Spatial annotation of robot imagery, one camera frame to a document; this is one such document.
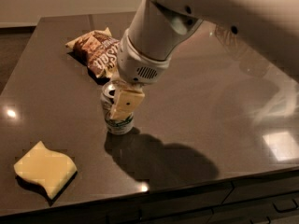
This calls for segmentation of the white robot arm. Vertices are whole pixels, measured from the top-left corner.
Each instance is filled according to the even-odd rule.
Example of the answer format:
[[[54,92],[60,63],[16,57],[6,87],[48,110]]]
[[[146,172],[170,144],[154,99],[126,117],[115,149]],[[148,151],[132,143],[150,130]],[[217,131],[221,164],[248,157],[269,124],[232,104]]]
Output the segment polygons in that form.
[[[299,0],[142,0],[119,44],[112,119],[132,114],[144,98],[142,87],[159,79],[175,47],[203,21],[228,30],[298,78]]]

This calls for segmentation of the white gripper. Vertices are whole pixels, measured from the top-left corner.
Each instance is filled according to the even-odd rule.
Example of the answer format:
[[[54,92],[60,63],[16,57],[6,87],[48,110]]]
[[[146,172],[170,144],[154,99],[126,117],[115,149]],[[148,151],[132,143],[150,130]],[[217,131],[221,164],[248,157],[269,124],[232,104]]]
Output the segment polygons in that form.
[[[122,80],[131,84],[149,85],[156,83],[169,67],[170,60],[158,61],[137,51],[126,30],[118,47],[117,68]],[[140,106],[145,93],[138,88],[117,88],[110,109],[110,118],[125,120]]]

